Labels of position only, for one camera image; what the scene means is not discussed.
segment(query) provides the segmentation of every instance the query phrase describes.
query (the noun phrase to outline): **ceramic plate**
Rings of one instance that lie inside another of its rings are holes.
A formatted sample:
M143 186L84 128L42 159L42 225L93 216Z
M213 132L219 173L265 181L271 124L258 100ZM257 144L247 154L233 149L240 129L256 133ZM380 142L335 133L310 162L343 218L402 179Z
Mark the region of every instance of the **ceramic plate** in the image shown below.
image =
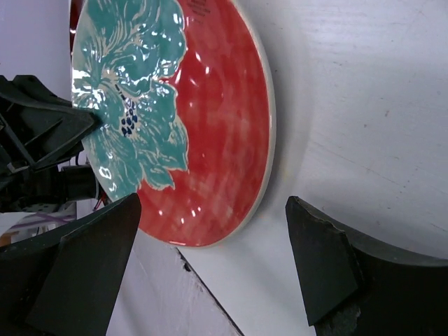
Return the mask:
M262 46L228 0L88 0L73 47L73 105L103 125L83 140L108 196L138 190L140 228L208 246L263 196L275 139Z

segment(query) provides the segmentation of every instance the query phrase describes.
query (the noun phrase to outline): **red glaze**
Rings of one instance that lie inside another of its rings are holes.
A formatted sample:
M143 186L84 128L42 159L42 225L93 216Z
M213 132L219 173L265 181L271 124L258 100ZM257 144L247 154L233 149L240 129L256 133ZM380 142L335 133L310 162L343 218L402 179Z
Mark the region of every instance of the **red glaze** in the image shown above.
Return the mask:
M270 111L265 75L244 21L229 0L179 0L188 51L168 80L188 131L189 171L176 189L143 182L140 228L182 246L206 246L239 227L265 174Z

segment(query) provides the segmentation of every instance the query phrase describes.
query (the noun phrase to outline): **white surface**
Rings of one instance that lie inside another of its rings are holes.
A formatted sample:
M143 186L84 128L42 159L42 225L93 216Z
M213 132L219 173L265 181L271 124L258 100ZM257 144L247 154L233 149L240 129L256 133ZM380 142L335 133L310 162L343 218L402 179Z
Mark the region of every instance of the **white surface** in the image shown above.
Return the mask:
M448 258L448 3L240 0L270 61L277 146L254 219L182 249L246 336L307 327L284 206Z
M107 336L238 336L172 248L139 231Z

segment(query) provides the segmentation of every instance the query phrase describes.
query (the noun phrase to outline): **plate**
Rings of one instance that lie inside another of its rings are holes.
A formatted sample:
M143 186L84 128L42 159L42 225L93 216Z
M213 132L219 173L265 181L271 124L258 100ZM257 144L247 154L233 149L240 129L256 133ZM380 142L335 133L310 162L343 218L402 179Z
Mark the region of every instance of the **plate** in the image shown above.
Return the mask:
M72 102L103 125L83 140L112 200L136 190L140 228L210 246L256 210L272 166L267 58L228 0L88 0L73 46Z

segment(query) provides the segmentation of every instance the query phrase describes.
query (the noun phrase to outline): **metal mechanism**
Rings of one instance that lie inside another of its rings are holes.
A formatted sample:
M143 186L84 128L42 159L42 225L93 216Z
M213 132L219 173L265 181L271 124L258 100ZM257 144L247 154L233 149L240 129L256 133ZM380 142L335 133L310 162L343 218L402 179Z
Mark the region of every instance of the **metal mechanism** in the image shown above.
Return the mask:
M68 201L99 197L89 166L57 165L79 154L99 124L34 76L0 76L0 212L57 211Z
M105 335L140 214L134 193L0 247L0 335Z
M298 197L286 217L318 336L448 335L448 260L374 239Z

